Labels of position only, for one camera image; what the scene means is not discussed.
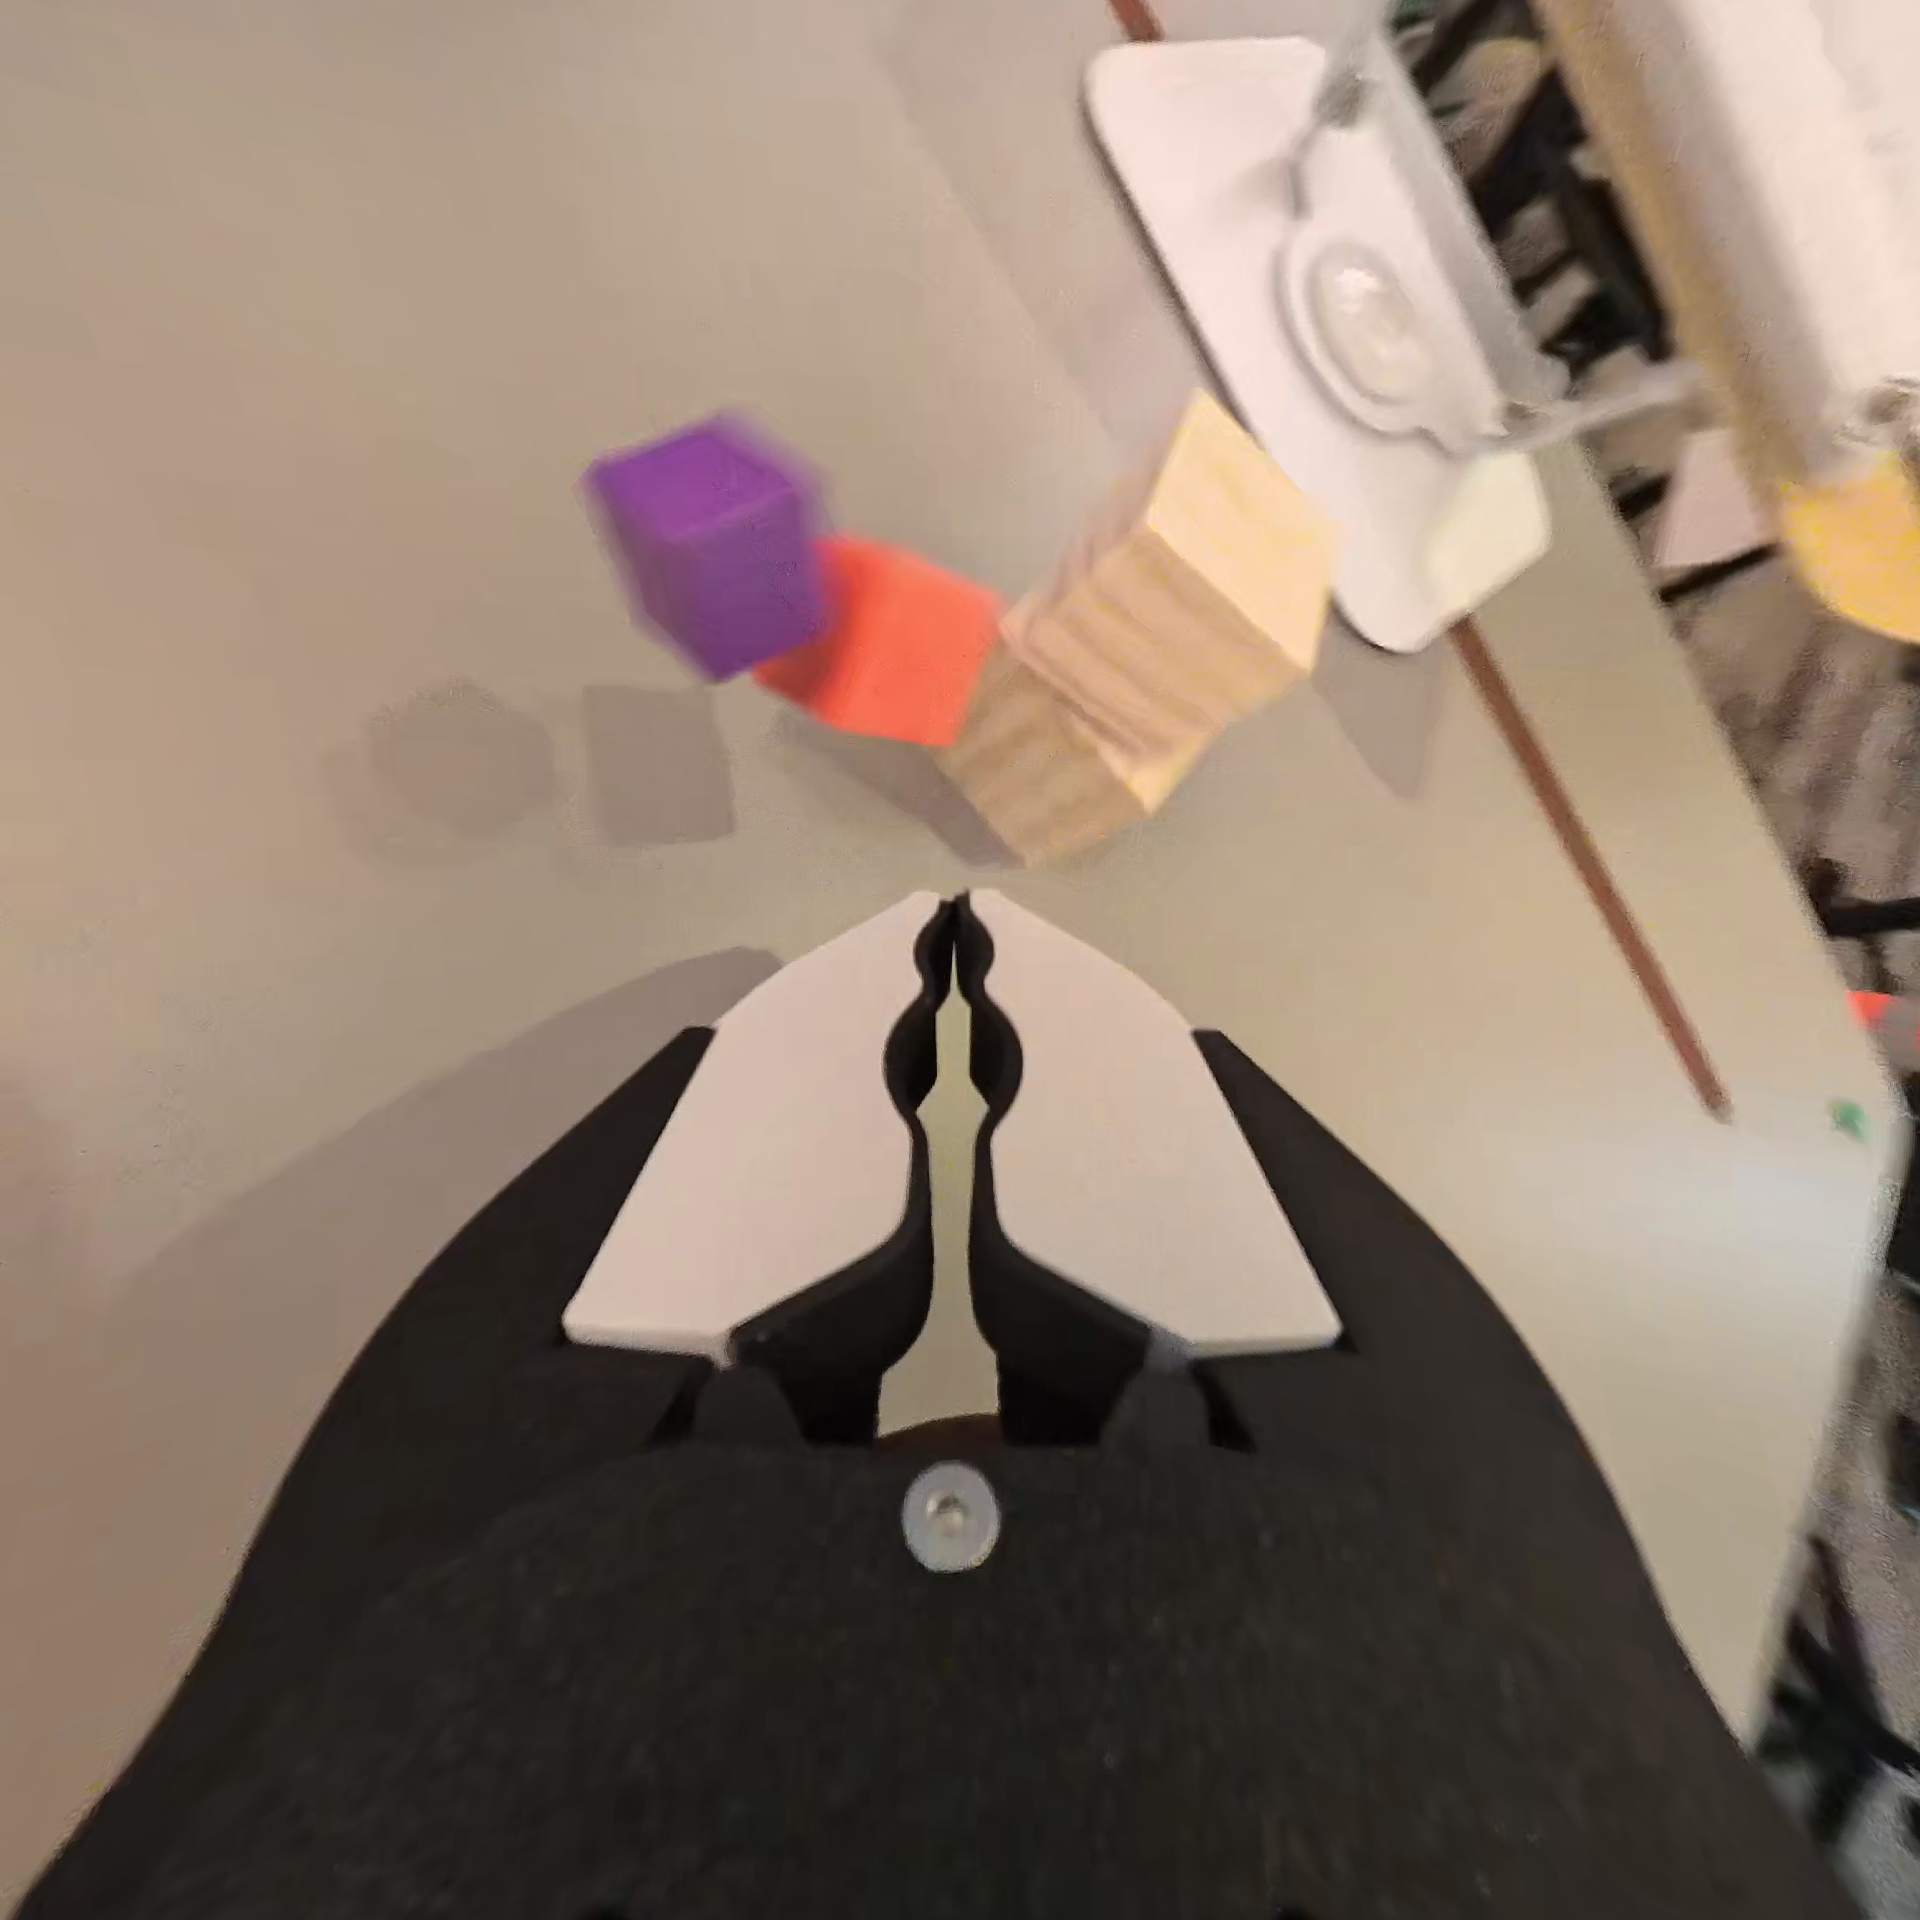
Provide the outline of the white folding stand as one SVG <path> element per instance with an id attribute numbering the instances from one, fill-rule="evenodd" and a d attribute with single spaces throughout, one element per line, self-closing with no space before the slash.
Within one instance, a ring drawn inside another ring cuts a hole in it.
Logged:
<path id="1" fill-rule="evenodd" d="M 1275 4 L 1087 72 L 1093 133 L 1248 432 L 1415 655 L 1539 563 L 1542 461 L 1683 427 L 1713 524 L 1916 473 L 1916 4 Z"/>

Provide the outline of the purple wooden cube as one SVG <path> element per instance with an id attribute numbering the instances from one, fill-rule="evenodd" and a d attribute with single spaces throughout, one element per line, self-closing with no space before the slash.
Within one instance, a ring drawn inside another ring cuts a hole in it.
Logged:
<path id="1" fill-rule="evenodd" d="M 597 457 L 584 492 L 639 613 L 702 679 L 730 682 L 830 623 L 819 477 L 733 412 Z"/>

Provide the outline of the medium wooden cube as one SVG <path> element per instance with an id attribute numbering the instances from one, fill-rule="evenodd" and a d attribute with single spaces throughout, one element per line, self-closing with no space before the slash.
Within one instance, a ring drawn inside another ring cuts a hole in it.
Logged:
<path id="1" fill-rule="evenodd" d="M 1333 515 L 1194 389 L 1006 641 L 1102 740 L 1184 755 L 1313 677 L 1336 560 Z"/>

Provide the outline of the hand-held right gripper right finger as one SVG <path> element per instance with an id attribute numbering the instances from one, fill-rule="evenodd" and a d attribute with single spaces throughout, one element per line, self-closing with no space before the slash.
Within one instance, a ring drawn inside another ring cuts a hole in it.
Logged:
<path id="1" fill-rule="evenodd" d="M 1137 1377 L 1330 1348 L 1341 1320 L 1201 1035 L 998 889 L 954 905 L 982 1099 L 972 1320 L 1012 1441 L 1093 1441 Z"/>

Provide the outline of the large wooden cube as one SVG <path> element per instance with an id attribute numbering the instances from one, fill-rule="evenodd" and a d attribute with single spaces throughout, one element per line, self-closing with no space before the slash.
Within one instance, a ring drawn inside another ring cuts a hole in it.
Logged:
<path id="1" fill-rule="evenodd" d="M 933 757 L 998 842 L 1037 867 L 1155 817 L 1205 752 L 1116 744 L 996 637 L 961 731 Z"/>

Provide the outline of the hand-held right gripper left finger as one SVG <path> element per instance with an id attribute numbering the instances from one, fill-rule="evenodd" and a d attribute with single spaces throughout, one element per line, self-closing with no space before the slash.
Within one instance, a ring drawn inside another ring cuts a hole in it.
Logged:
<path id="1" fill-rule="evenodd" d="M 870 1441 L 934 1290 L 931 1146 L 954 904 L 910 892 L 697 1034 L 563 1311 L 581 1348 L 755 1369 L 813 1441 Z"/>

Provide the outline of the red wooden cube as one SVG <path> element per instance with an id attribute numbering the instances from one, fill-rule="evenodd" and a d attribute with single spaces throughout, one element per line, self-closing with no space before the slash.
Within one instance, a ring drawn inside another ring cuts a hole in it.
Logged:
<path id="1" fill-rule="evenodd" d="M 953 746 L 996 643 L 1003 597 L 880 539 L 826 536 L 817 553 L 826 625 L 757 663 L 752 682 L 846 734 Z"/>

